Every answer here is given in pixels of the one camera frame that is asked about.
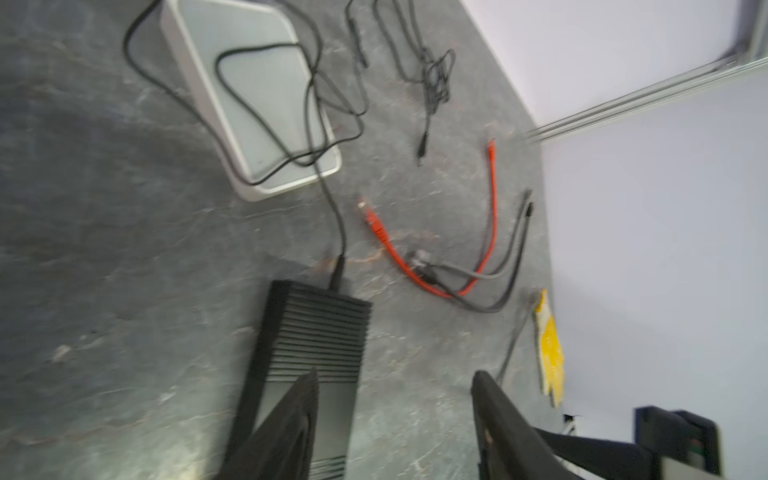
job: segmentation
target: yellow glove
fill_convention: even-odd
[[[554,317],[549,308],[547,290],[541,291],[536,310],[536,346],[538,348],[538,366],[541,371],[541,391],[545,395],[552,393],[552,403],[559,406],[563,401],[563,349],[558,340],[558,331],[554,327]]]

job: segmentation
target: white wall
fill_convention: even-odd
[[[565,411],[720,425],[728,478],[768,449],[768,68],[543,145]]]
[[[739,0],[462,0],[541,126],[722,57]]]

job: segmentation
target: gray marble surface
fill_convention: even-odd
[[[497,371],[521,300],[550,285],[544,205],[514,301],[478,315],[411,284],[354,199],[371,200],[401,251],[426,247],[472,265],[488,218],[485,139],[498,140],[502,232],[525,187],[542,199],[539,153],[512,140],[530,120],[458,0],[422,0],[428,45],[454,48],[458,61],[417,168],[422,92],[397,78],[369,3],[358,3],[372,108],[329,179],[349,230],[350,291],[375,303],[347,478],[475,478],[472,374]],[[144,4],[1,7],[2,478],[215,472],[269,282],[325,282],[337,255],[316,184],[243,202],[201,127],[127,68],[121,36]],[[299,2],[326,37],[326,70],[351,87],[343,4]],[[156,18],[135,51],[183,85]],[[472,298],[490,302],[502,284]],[[559,428],[540,393],[530,323],[505,389],[534,425]]]

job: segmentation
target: white router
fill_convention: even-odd
[[[227,148],[233,165],[222,153],[219,157],[232,186],[244,200],[262,200],[317,181],[313,167],[293,163],[258,185],[245,184],[232,171],[236,168],[241,177],[253,183],[286,160],[256,119],[227,93],[214,70],[217,56],[231,48],[298,42],[290,20],[280,10],[233,0],[166,0],[161,30],[197,110]],[[238,54],[222,61],[221,72],[289,150],[307,149],[304,98],[310,69],[298,48]],[[321,109],[318,115],[313,96],[309,119],[316,142],[313,148],[322,147],[323,129],[329,142],[335,140],[326,113]],[[318,167],[324,177],[341,168],[338,146],[318,160]]]

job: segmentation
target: orange cable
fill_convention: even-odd
[[[491,244],[488,245],[488,250],[485,252],[485,256],[478,265],[478,269],[476,270],[477,273],[482,273],[483,268],[485,268],[485,264],[488,262],[488,259],[493,253],[493,248],[496,244],[496,230],[498,229],[498,211],[496,204],[496,144],[493,140],[491,140],[491,142],[488,144],[488,163],[491,176],[491,211],[493,216],[493,225],[491,230]],[[367,202],[361,200],[358,202],[358,207],[362,210],[366,219],[366,223],[370,227],[373,234],[376,235],[376,238],[379,239],[386,251],[392,257],[395,263],[397,263],[403,273],[408,276],[408,278],[413,280],[414,283],[419,285],[424,290],[432,293],[433,295],[441,296],[442,298],[451,298],[451,296],[447,293],[433,287],[429,283],[422,280],[422,278],[411,269],[411,267],[404,261],[400,254],[397,253],[397,250],[395,250],[392,242],[389,241],[389,235],[384,228],[384,223],[382,223],[382,221],[379,219],[376,213],[374,213],[373,209],[367,204]],[[458,294],[464,296],[469,293],[469,291],[472,290],[472,288],[477,283],[477,280],[478,279],[476,278],[472,279],[465,288],[458,292]]]

